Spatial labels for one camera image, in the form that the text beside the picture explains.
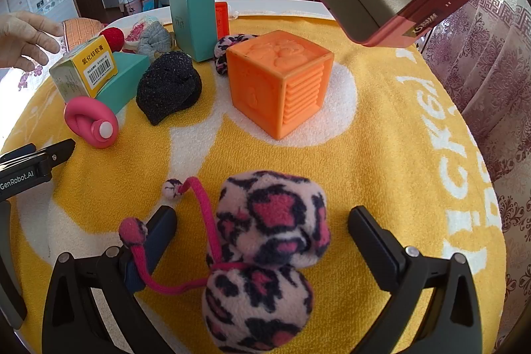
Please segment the teal box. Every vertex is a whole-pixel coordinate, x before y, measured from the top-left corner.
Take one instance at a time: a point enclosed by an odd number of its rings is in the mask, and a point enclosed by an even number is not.
[[[169,0],[179,48],[196,62],[214,57],[218,42],[214,0]]]
[[[113,58],[118,74],[110,79],[96,99],[118,113],[136,96],[138,82],[149,68],[149,58],[143,54],[114,52]]]

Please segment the leopard print fabric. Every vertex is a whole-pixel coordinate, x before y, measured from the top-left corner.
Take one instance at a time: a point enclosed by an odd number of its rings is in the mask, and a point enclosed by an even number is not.
[[[214,65],[219,75],[227,75],[227,49],[234,44],[247,41],[248,39],[255,38],[258,35],[251,34],[235,34],[227,35],[221,38],[214,47]]]
[[[313,290],[297,269],[315,264],[330,244],[326,197],[310,179],[273,171],[229,177],[216,223],[224,262],[202,298],[205,324],[227,353],[259,353],[298,334],[313,309]],[[206,262],[213,264],[210,251]]]

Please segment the white sticker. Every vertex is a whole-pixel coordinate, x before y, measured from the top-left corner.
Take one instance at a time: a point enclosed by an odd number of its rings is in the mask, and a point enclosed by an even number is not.
[[[83,71],[87,82],[89,83],[90,89],[94,89],[99,82],[101,82],[107,74],[112,70],[113,64],[111,62],[111,56],[109,52],[106,51],[102,54],[95,62],[91,63],[90,66]]]

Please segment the human hand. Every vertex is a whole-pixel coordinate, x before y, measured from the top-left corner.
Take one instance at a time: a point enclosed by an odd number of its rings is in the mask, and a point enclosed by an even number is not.
[[[48,56],[39,47],[50,53],[59,53],[60,46],[45,32],[62,36],[63,28],[59,23],[29,11],[0,15],[0,68],[33,71],[33,62],[23,55],[46,65]]]

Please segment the yellow towel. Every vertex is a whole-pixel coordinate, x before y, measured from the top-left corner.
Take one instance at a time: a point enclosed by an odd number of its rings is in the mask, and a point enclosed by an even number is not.
[[[465,253],[479,294],[483,352],[490,353],[505,287],[496,199],[463,119],[419,53],[413,47],[355,45],[335,22],[318,19],[239,18],[230,27],[248,34],[283,29],[335,53],[322,111],[281,142],[232,107],[228,80],[211,62],[195,65],[203,80],[195,106],[153,127],[132,101],[119,114],[117,142],[104,150],[70,132],[51,80],[28,104],[4,151],[68,137],[77,142],[70,160],[54,169],[51,183],[12,200],[11,244],[28,306],[22,335],[31,347],[41,350],[42,310],[59,253],[96,255],[120,245],[120,221],[147,220],[165,203],[160,190],[168,177],[198,176],[216,203],[226,177],[269,169],[322,185],[332,232],[325,256],[303,271],[315,290],[309,324],[276,352],[347,354],[388,300],[347,233],[350,209],[363,204],[403,245],[415,245],[428,256]],[[206,239],[193,195],[185,195],[176,211],[176,238],[154,273],[164,284],[207,272]],[[148,289],[137,296],[160,331],[171,335],[178,353],[218,352],[201,319],[200,291],[164,297]],[[427,302],[428,293],[397,349],[412,340]]]

